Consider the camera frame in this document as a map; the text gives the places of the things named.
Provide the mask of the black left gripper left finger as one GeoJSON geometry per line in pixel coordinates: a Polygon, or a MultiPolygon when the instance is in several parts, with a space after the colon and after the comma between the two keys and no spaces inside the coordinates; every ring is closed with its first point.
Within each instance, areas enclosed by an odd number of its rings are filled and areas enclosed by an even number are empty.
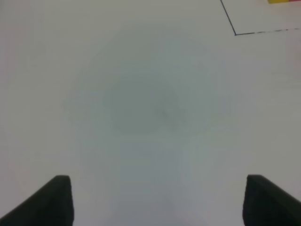
{"type": "Polygon", "coordinates": [[[58,175],[0,219],[2,226],[72,226],[71,179],[58,175]]]}

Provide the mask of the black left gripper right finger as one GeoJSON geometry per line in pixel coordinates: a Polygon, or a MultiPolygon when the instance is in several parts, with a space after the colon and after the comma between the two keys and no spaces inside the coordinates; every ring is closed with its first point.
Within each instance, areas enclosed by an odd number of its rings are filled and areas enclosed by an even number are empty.
{"type": "Polygon", "coordinates": [[[262,175],[246,179],[245,226],[300,226],[301,202],[262,175]]]}

